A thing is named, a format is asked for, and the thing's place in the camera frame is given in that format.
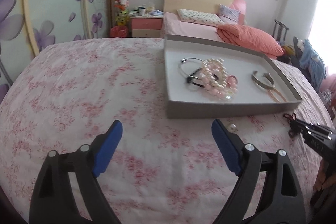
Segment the person's right hand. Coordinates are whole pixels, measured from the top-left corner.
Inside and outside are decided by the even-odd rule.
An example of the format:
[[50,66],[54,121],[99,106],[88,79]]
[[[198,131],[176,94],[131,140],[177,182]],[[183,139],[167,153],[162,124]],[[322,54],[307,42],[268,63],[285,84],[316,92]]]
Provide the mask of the person's right hand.
[[329,178],[326,178],[325,173],[325,161],[322,159],[319,165],[317,177],[313,186],[313,192],[327,189],[336,183],[336,176],[333,174]]

